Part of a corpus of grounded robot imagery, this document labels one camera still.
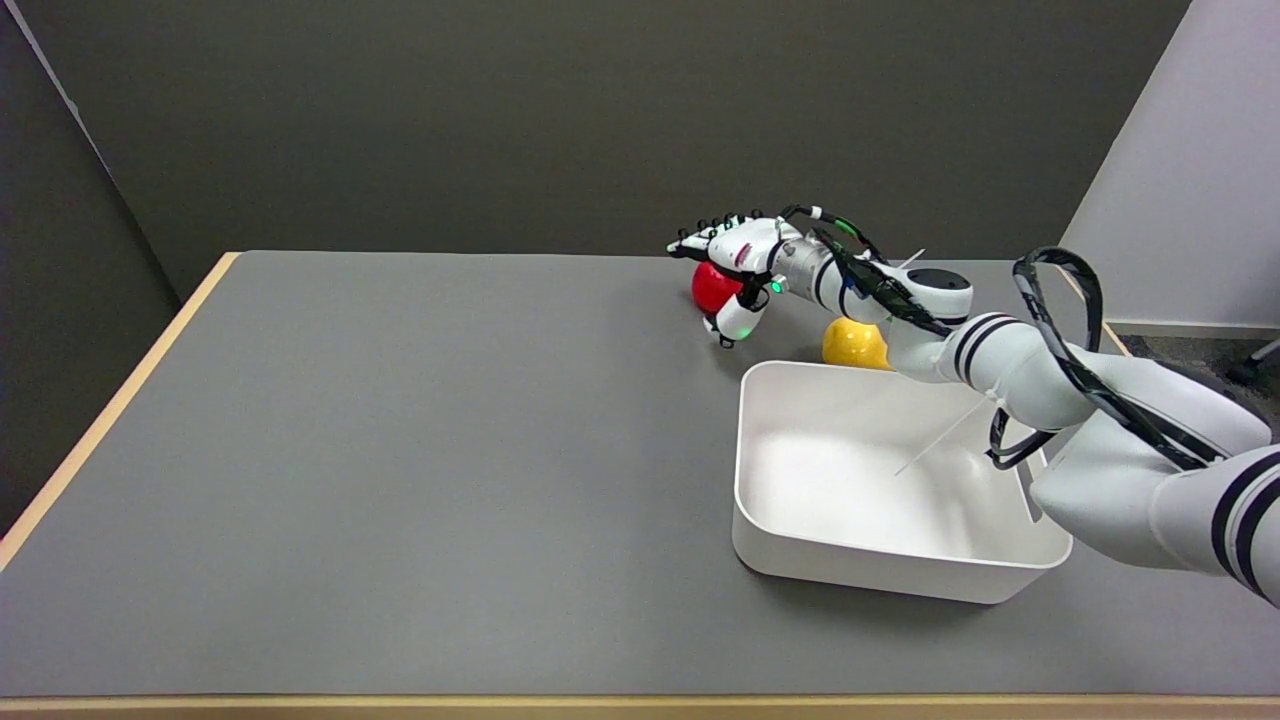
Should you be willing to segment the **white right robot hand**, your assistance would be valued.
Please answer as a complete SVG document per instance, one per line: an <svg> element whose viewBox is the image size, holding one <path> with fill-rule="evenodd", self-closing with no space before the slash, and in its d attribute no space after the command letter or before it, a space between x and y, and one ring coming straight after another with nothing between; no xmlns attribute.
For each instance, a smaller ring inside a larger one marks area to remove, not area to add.
<svg viewBox="0 0 1280 720"><path fill-rule="evenodd" d="M704 316L704 327L717 343L732 348L756 329L769 301L790 291L790 277L776 265L785 259L785 250L795 250L803 234L780 218L732 215L692 234L680 231L666 252L709 263L741 284L718 311Z"/></svg>

